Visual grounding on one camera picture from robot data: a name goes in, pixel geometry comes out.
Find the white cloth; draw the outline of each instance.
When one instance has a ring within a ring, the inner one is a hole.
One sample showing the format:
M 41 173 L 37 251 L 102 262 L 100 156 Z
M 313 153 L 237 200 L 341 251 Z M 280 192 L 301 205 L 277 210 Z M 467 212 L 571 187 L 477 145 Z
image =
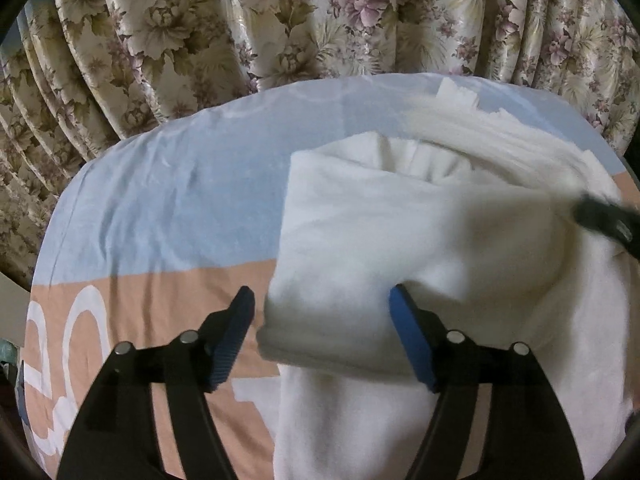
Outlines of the white cloth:
M 630 260 L 568 217 L 580 192 L 616 186 L 591 153 L 477 104 L 445 79 L 416 98 L 416 140 L 369 132 L 292 156 L 258 343 L 320 371 L 282 367 L 276 480 L 404 478 L 434 396 L 407 383 L 387 306 L 400 282 L 478 344 L 532 347 L 588 478 L 618 444 Z

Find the curtain fold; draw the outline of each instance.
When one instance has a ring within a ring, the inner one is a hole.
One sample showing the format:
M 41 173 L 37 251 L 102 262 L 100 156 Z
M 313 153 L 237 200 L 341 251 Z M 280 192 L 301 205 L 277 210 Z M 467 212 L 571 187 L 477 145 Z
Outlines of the curtain fold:
M 640 116 L 638 51 L 615 0 L 29 0 L 0 45 L 4 225 L 22 215 L 41 235 L 68 181 L 120 139 L 305 79 L 531 86 L 621 155 Z
M 0 187 L 0 267 L 6 276 L 28 289 L 42 234 L 24 215 L 18 201 Z
M 64 178 L 70 180 L 78 172 L 82 159 L 44 103 L 28 61 L 31 42 L 25 38 L 21 41 L 24 48 L 18 46 L 13 56 L 7 56 L 4 47 L 0 46 L 0 58 L 11 97 L 44 152 Z
M 56 115 L 66 116 L 93 156 L 118 140 L 96 104 L 74 61 L 62 31 L 55 0 L 28 0 L 24 13 L 33 49 L 49 88 L 56 97 Z
M 105 0 L 56 0 L 62 31 L 95 101 L 126 139 L 158 125 L 116 36 Z
M 525 25 L 527 0 L 487 0 L 476 75 L 511 82 Z

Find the towel fold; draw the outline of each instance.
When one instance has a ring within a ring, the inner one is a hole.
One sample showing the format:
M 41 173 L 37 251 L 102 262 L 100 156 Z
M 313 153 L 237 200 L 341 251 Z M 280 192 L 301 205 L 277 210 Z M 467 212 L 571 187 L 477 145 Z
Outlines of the towel fold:
M 367 132 L 292 156 L 258 344 L 317 371 L 283 367 L 276 480 L 404 478 L 434 397 L 388 314 L 400 282 L 478 344 L 532 347 L 588 476 L 620 439 L 631 263 L 568 215 L 617 188 L 591 153 L 444 81 L 415 99 L 414 140 Z M 412 452 L 391 473 L 395 446 Z

